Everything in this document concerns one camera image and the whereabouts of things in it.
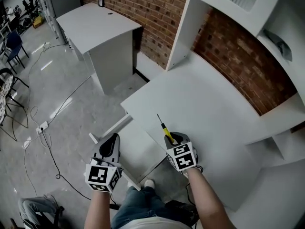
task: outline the white panel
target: white panel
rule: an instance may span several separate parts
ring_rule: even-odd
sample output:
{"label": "white panel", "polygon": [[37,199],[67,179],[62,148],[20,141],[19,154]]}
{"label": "white panel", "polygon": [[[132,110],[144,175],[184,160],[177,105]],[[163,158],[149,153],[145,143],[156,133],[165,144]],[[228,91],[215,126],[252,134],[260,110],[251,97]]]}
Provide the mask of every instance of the white panel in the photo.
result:
{"label": "white panel", "polygon": [[116,36],[141,27],[138,23],[94,3],[74,9],[56,20],[82,54]]}
{"label": "white panel", "polygon": [[289,130],[273,136],[283,154],[284,160],[291,163],[305,159],[305,129],[291,133]]}
{"label": "white panel", "polygon": [[142,52],[137,53],[136,68],[150,81],[164,72],[164,69],[161,66]]}
{"label": "white panel", "polygon": [[292,61],[285,60],[274,44],[261,35],[258,39],[285,69],[305,103],[305,0],[280,0],[265,28],[278,35],[291,49]]}
{"label": "white panel", "polygon": [[278,0],[246,0],[238,4],[231,0],[201,1],[217,8],[257,36]]}
{"label": "white panel", "polygon": [[90,58],[105,94],[132,76],[132,31],[90,51]]}
{"label": "white panel", "polygon": [[304,214],[305,160],[262,169],[251,194],[229,218],[241,229],[292,229]]}
{"label": "white panel", "polygon": [[166,157],[166,152],[134,120],[117,132],[120,163],[140,182]]}
{"label": "white panel", "polygon": [[222,202],[237,209],[250,192],[260,166],[242,145],[244,130],[259,118],[247,100],[195,53],[122,103],[133,119],[164,149],[164,133],[189,136]]}
{"label": "white panel", "polygon": [[208,8],[209,6],[200,0],[186,0],[166,70],[189,54]]}
{"label": "white panel", "polygon": [[305,121],[305,106],[299,94],[261,116],[244,136],[247,144],[282,133]]}

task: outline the red brick wall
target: red brick wall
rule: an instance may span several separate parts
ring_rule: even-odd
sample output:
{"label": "red brick wall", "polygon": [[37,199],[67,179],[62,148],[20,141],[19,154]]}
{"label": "red brick wall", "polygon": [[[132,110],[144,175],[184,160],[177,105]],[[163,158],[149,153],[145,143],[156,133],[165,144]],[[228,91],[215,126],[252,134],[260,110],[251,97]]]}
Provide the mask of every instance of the red brick wall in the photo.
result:
{"label": "red brick wall", "polygon": [[[144,28],[140,50],[165,68],[186,0],[105,0]],[[98,0],[84,0],[84,3]],[[296,90],[276,59],[248,31],[217,10],[206,16],[193,50],[223,74],[258,114],[275,108]]]}
{"label": "red brick wall", "polygon": [[193,50],[230,81],[259,115],[296,93],[273,55],[245,28],[220,11],[209,13]]}

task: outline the blue chair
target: blue chair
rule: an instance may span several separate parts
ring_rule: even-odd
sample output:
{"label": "blue chair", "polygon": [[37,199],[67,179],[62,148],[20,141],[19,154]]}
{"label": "blue chair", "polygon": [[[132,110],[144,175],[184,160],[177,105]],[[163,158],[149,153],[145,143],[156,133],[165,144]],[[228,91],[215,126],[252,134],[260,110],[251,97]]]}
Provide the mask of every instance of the blue chair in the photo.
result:
{"label": "blue chair", "polygon": [[24,53],[25,53],[25,55],[27,57],[29,57],[29,56],[28,56],[27,52],[25,52],[25,50],[24,50],[24,48],[22,46],[22,40],[21,40],[20,36],[18,35],[18,33],[16,31],[12,31],[8,35],[6,46],[11,49],[11,52],[9,54],[7,62],[9,63],[11,69],[15,72],[15,74],[17,74],[17,72],[14,70],[14,68],[12,67],[12,65],[10,63],[11,60],[12,59],[16,59],[18,62],[21,63],[22,67],[25,68],[23,63],[21,62],[21,59],[18,56],[18,53],[19,53],[20,49],[22,48]]}

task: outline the black and white marker cube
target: black and white marker cube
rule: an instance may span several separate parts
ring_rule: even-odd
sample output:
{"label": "black and white marker cube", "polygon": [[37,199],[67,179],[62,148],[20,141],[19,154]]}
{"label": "black and white marker cube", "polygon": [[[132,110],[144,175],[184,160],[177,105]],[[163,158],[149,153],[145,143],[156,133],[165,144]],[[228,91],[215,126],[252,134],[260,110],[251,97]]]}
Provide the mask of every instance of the black and white marker cube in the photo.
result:
{"label": "black and white marker cube", "polygon": [[112,193],[120,177],[118,167],[86,165],[86,183],[92,190]]}
{"label": "black and white marker cube", "polygon": [[177,171],[186,170],[197,165],[192,142],[168,149],[167,156]]}

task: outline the black cable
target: black cable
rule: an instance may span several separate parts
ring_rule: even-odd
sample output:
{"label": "black cable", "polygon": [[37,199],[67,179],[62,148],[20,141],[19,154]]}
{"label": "black cable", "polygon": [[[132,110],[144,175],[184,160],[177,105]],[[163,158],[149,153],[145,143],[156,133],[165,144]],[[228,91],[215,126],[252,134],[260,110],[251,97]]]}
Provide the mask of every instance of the black cable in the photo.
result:
{"label": "black cable", "polygon": [[57,166],[57,164],[56,164],[56,162],[55,162],[55,159],[54,159],[53,154],[52,154],[52,152],[51,152],[50,146],[49,146],[49,144],[48,144],[48,142],[47,142],[46,136],[44,135],[43,128],[41,128],[41,132],[42,132],[43,137],[44,137],[44,140],[46,141],[47,146],[48,146],[48,148],[49,148],[49,151],[50,151],[51,157],[52,157],[52,159],[53,159],[54,165],[56,166],[57,171],[58,171],[58,174],[55,176],[56,179],[59,180],[60,178],[63,178],[63,179],[71,186],[71,188],[73,188],[76,192],[78,192],[78,193],[79,193],[80,195],[82,195],[84,198],[86,198],[86,199],[88,199],[88,200],[91,200],[90,198],[84,196],[81,192],[79,192],[74,186],[72,186],[72,184],[71,184],[70,182],[67,181],[67,179],[66,179],[65,177],[63,177],[63,176],[61,175],[61,171],[59,170],[59,168],[58,168],[58,166]]}
{"label": "black cable", "polygon": [[191,199],[190,199],[189,190],[187,190],[187,186],[189,186],[189,185],[190,185],[190,184],[188,183],[188,184],[185,186],[185,189],[186,189],[186,192],[187,192],[187,199],[189,200],[189,202],[190,202],[192,205],[196,206],[196,205],[191,201]]}
{"label": "black cable", "polygon": [[[71,188],[73,188],[76,192],[78,192],[78,193],[79,193],[80,195],[82,195],[84,198],[86,198],[86,199],[88,199],[88,200],[91,200],[90,198],[84,196],[81,192],[79,192],[74,186],[72,186],[72,184],[71,184],[70,182],[67,181],[67,179],[66,179],[65,177],[63,177],[63,176],[61,175],[61,171],[59,170],[59,168],[58,168],[58,166],[57,166],[57,164],[56,164],[56,162],[55,162],[55,159],[54,159],[53,154],[52,154],[52,152],[51,152],[50,146],[49,146],[49,144],[48,144],[48,142],[47,142],[46,136],[44,135],[43,128],[41,128],[41,132],[42,132],[43,137],[44,137],[44,140],[46,141],[47,146],[48,146],[48,148],[49,148],[49,151],[50,151],[51,157],[52,157],[52,159],[53,159],[54,165],[56,166],[57,171],[58,171],[58,174],[55,176],[56,179],[59,180],[60,178],[63,178],[63,179],[71,186]],[[117,203],[112,199],[112,194],[110,194],[110,199],[111,199],[111,201],[114,203],[114,204],[110,204],[110,205],[109,205],[110,208],[115,209],[115,210],[119,210],[120,206],[117,205]]]}
{"label": "black cable", "polygon": [[115,205],[117,205],[116,202],[114,202],[114,200],[113,200],[112,193],[110,194],[110,199]]}

